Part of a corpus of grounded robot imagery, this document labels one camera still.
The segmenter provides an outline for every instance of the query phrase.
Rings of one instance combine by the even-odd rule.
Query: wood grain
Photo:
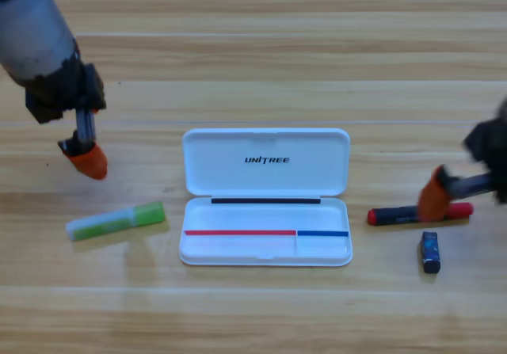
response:
[[[504,354],[507,210],[370,227],[507,93],[505,0],[56,0],[105,80],[105,181],[0,74],[1,354]],[[178,257],[191,128],[334,127],[352,141],[344,268],[201,268]],[[161,200],[168,222],[71,243],[65,223]],[[437,231],[442,269],[417,244]]]

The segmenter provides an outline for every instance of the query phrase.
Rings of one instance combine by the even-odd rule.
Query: glue stick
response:
[[[160,223],[166,219],[161,202],[153,202],[110,213],[76,219],[66,225],[71,241],[93,238],[115,231]]]

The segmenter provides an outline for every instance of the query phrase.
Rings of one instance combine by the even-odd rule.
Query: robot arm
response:
[[[497,117],[475,126],[465,138],[464,146],[488,173],[469,178],[451,176],[438,167],[419,196],[418,212],[422,220],[439,220],[453,200],[494,192],[500,204],[507,203],[507,98]]]
[[[106,107],[104,85],[54,0],[0,0],[0,63],[25,88],[25,105],[39,124],[76,112],[71,138],[58,142],[86,176],[101,180],[107,158],[96,143],[93,114]]]

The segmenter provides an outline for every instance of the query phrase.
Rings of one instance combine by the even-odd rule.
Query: blue stripe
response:
[[[348,231],[298,230],[299,237],[348,237]]]

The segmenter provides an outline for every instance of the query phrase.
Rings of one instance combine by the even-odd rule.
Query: unitree logo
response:
[[[259,164],[276,163],[276,162],[290,162],[291,158],[245,158],[245,162],[258,162]]]

